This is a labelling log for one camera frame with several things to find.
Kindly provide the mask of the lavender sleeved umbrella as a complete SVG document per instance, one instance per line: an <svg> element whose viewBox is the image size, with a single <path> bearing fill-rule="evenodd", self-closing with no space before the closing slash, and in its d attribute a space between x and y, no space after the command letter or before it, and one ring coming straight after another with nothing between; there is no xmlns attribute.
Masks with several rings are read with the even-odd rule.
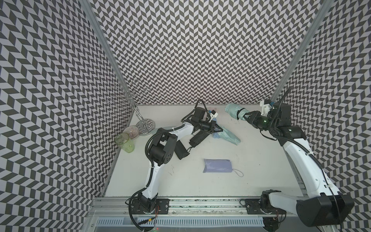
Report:
<svg viewBox="0 0 371 232"><path fill-rule="evenodd" d="M203 173L236 173L238 177L244 177L243 172L234 169L228 159L204 159Z"/></svg>

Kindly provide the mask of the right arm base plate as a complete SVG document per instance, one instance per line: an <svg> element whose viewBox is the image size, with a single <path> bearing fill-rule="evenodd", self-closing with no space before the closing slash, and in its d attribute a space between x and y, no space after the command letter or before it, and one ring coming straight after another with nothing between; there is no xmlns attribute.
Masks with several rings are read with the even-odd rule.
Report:
<svg viewBox="0 0 371 232"><path fill-rule="evenodd" d="M246 209L248 215L271 215L274 217L287 213L285 210L278 208L269 209L267 212L263 211L260 207L260 199L257 198L240 199L239 203Z"/></svg>

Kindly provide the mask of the mint green sleeve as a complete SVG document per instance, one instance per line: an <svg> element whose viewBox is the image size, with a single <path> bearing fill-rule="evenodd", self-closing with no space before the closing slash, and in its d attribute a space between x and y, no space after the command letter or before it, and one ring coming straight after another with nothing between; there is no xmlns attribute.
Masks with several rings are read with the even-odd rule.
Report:
<svg viewBox="0 0 371 232"><path fill-rule="evenodd" d="M234 134L232 133L231 131L229 131L228 129L223 128L223 132L220 132L219 135L220 135L220 139L223 139L223 140L226 140L234 145L239 145L241 140Z"/></svg>

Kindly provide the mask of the mint green sleeved umbrella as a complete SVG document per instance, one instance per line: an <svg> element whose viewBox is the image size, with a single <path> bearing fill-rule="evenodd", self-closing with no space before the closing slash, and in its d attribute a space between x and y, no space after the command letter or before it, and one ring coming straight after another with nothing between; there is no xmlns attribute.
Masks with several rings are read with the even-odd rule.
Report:
<svg viewBox="0 0 371 232"><path fill-rule="evenodd" d="M244 120L244 121L246 121L244 116L250 113L244 107L241 107L234 103L228 103L225 106L225 112L228 113L232 118L236 120Z"/></svg>

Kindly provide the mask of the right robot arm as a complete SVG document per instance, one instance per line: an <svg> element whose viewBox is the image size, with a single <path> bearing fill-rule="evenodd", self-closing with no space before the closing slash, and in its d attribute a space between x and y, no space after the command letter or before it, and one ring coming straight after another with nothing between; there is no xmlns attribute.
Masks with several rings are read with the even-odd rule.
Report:
<svg viewBox="0 0 371 232"><path fill-rule="evenodd" d="M240 109L236 113L237 119L244 119L259 131L268 131L269 139L279 142L307 192L305 197L294 197L266 190L260 198L260 209L265 214L278 209L292 213L307 227L342 225L355 201L340 192L314 156L302 128L292 124L291 106L284 102L291 90L288 88L277 102L263 100L261 111L246 113Z"/></svg>

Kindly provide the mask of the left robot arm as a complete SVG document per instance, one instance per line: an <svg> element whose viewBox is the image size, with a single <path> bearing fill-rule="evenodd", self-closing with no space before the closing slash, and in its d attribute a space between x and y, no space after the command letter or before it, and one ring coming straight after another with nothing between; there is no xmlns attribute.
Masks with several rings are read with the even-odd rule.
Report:
<svg viewBox="0 0 371 232"><path fill-rule="evenodd" d="M150 162L150 169L146 185L126 201L129 212L134 213L135 200L138 202L138 208L144 213L152 213L158 209L156 200L165 165L174 154L179 159L188 156L192 148L215 132L223 132L223 129L212 120L212 115L202 99L198 99L193 110L181 119L181 126L159 128L145 145L145 156Z"/></svg>

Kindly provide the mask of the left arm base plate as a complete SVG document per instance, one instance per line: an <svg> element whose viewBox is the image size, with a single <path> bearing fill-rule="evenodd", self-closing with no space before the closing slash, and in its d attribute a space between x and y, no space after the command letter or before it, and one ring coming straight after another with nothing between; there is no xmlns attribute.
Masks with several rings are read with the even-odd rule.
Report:
<svg viewBox="0 0 371 232"><path fill-rule="evenodd" d="M170 199L159 198L155 200L133 199L129 211L135 215L160 214L167 215L169 212Z"/></svg>

